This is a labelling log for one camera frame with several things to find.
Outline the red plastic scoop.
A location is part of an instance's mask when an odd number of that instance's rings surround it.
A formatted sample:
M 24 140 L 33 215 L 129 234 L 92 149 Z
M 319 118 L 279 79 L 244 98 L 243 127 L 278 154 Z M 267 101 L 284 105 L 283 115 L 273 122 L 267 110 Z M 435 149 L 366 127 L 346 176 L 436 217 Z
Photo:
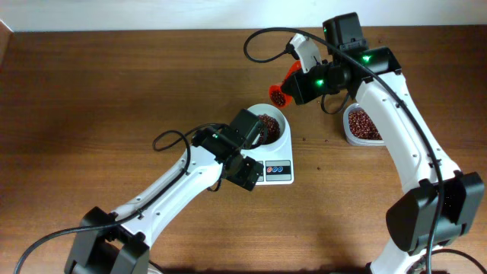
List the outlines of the red plastic scoop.
M 293 65 L 288 70 L 284 80 L 280 84 L 274 84 L 269 87 L 269 99 L 271 100 L 272 104 L 277 108 L 284 108 L 287 107 L 293 100 L 291 95 L 285 94 L 282 91 L 282 85 L 285 83 L 286 80 L 295 72 L 301 69 L 301 62 L 295 61 Z

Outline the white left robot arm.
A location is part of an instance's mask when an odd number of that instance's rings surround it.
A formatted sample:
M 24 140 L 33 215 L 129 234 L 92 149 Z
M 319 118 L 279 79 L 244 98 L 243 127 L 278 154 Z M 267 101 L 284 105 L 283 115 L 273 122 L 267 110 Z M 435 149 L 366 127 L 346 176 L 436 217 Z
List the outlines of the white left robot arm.
M 95 207 L 81 220 L 66 273 L 149 273 L 149 253 L 167 225 L 201 192 L 228 180 L 251 191 L 263 164 L 242 152 L 265 126 L 249 110 L 230 124 L 208 124 L 180 134 L 185 151 L 145 191 L 111 213 Z

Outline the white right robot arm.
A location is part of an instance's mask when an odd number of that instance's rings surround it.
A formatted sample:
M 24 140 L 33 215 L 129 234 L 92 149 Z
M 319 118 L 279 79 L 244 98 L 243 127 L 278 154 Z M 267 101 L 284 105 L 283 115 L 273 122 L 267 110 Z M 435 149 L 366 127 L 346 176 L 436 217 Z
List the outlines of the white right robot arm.
M 392 51 L 372 49 L 355 13 L 323 23 L 319 38 L 295 30 L 287 51 L 301 67 L 282 83 L 297 104 L 347 90 L 371 118 L 399 174 L 403 197 L 386 214 L 390 239 L 371 273 L 431 269 L 431 256 L 467 234 L 484 196 L 477 173 L 466 174 L 443 151 L 410 97 Z

